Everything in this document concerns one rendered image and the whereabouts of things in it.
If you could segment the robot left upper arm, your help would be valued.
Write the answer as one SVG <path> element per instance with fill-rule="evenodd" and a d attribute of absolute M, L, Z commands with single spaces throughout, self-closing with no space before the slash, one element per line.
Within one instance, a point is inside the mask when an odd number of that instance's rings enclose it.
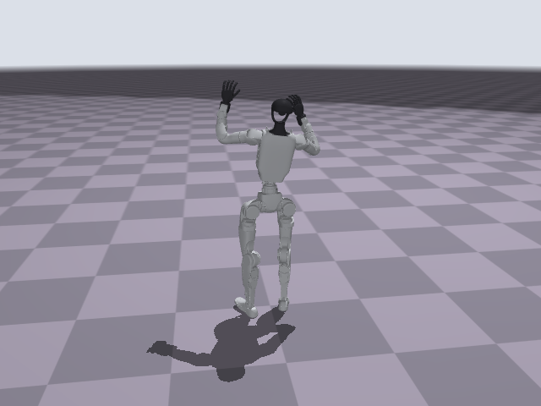
<path fill-rule="evenodd" d="M 239 144 L 239 143 L 247 143 L 249 145 L 257 145 L 261 138 L 262 138 L 262 131 L 259 131 L 257 129 L 248 129 L 241 132 L 234 132 L 232 134 L 229 134 L 227 132 L 227 136 L 220 140 L 218 139 L 222 144 Z M 217 137 L 217 136 L 216 136 Z"/>

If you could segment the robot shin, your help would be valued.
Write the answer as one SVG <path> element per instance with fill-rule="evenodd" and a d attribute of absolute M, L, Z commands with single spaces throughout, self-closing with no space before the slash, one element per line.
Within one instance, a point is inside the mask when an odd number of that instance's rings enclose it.
<path fill-rule="evenodd" d="M 290 279 L 290 270 L 291 270 L 291 250 L 287 249 L 287 263 L 279 262 L 279 280 L 281 284 L 281 300 L 284 299 L 287 301 L 287 285 Z"/>
<path fill-rule="evenodd" d="M 242 259 L 242 278 L 245 287 L 246 307 L 254 307 L 254 293 L 259 277 L 259 268 L 253 267 L 253 258 L 250 254 L 245 254 Z"/>

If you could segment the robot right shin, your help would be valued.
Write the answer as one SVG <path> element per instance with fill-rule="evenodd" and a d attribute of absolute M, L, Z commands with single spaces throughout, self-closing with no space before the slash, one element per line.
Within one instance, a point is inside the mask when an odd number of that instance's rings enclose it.
<path fill-rule="evenodd" d="M 291 250 L 287 249 L 287 263 L 279 262 L 279 280 L 281 284 L 281 300 L 284 299 L 287 301 L 287 285 L 290 279 L 290 270 L 291 270 Z"/>

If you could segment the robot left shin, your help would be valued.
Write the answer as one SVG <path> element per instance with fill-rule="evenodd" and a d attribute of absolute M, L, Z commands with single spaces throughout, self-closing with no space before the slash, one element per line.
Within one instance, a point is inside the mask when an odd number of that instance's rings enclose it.
<path fill-rule="evenodd" d="M 250 254 L 245 254 L 242 259 L 242 278 L 245 287 L 246 307 L 254 307 L 254 293 L 259 277 L 259 268 L 253 267 L 253 258 Z"/>

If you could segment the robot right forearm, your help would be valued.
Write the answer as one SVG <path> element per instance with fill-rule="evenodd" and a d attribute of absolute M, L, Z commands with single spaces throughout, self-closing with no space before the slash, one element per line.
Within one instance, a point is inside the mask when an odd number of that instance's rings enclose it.
<path fill-rule="evenodd" d="M 301 118 L 301 121 L 303 125 L 302 126 L 299 125 L 299 126 L 301 127 L 303 134 L 307 137 L 308 140 L 310 140 L 312 143 L 315 144 L 317 151 L 320 151 L 320 145 L 316 136 L 314 135 L 314 131 L 312 130 L 312 125 L 309 123 L 306 117 Z"/>

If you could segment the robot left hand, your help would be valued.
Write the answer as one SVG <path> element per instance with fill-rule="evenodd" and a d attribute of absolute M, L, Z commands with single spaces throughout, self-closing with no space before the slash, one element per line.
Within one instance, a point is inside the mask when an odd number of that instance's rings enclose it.
<path fill-rule="evenodd" d="M 221 91 L 221 98 L 223 101 L 221 101 L 221 104 L 225 104 L 225 105 L 228 105 L 227 107 L 227 112 L 229 112 L 229 109 L 230 109 L 230 106 L 231 104 L 229 102 L 232 101 L 232 99 L 239 93 L 240 89 L 234 94 L 234 90 L 235 90 L 235 87 L 237 85 L 238 82 L 236 82 L 232 88 L 232 84 L 234 82 L 234 80 L 232 80 L 230 86 L 229 86 L 229 83 L 230 83 L 230 80 L 227 82 L 227 86 L 226 86 L 226 89 L 225 89 L 225 84 L 226 84 L 226 80 L 224 80 L 223 82 L 223 86 L 222 86 L 222 91 Z M 229 86 L 229 90 L 228 90 L 228 86 Z M 233 95 L 234 94 L 234 95 Z M 220 106 L 221 106 L 220 104 Z M 220 108 L 219 108 L 220 109 Z"/>

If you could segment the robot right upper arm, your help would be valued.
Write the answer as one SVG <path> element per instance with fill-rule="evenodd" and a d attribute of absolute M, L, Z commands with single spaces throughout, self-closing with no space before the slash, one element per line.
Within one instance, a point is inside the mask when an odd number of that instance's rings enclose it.
<path fill-rule="evenodd" d="M 315 144 L 312 143 L 310 140 L 307 139 L 307 137 L 304 134 L 296 134 L 296 150 L 304 150 L 308 152 L 309 155 L 316 156 L 320 152 L 317 151 Z"/>

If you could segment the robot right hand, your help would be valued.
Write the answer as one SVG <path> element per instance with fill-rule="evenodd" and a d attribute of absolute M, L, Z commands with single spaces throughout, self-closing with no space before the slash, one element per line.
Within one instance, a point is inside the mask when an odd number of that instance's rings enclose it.
<path fill-rule="evenodd" d="M 298 121 L 298 124 L 302 126 L 303 124 L 302 124 L 301 118 L 306 117 L 306 115 L 303 113 L 303 104 L 302 104 L 301 98 L 298 95 L 290 95 L 288 97 L 290 97 L 292 100 L 289 98 L 286 98 L 286 100 L 289 100 L 291 102 L 292 108 L 293 108 L 292 111 L 295 113 L 295 115 L 297 115 L 296 119 Z"/>

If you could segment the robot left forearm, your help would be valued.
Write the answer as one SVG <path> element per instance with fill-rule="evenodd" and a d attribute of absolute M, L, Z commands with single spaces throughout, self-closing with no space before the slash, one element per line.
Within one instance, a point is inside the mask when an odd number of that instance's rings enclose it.
<path fill-rule="evenodd" d="M 227 136 L 227 107 L 228 105 L 221 104 L 217 112 L 216 135 L 220 140 Z"/>

